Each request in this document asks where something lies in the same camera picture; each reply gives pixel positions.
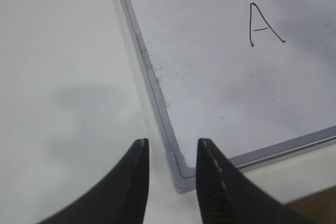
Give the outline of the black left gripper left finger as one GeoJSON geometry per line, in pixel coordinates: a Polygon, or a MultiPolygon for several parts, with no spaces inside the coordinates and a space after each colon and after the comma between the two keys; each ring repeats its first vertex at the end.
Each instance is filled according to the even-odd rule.
{"type": "Polygon", "coordinates": [[[149,141],[135,140],[105,177],[43,223],[143,223],[149,193],[149,141]]]}

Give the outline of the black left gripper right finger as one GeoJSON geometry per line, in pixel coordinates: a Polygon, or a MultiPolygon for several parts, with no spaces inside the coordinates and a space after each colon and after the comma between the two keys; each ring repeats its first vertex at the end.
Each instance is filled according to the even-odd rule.
{"type": "Polygon", "coordinates": [[[196,194],[203,223],[312,223],[258,188],[208,138],[197,142],[196,194]]]}

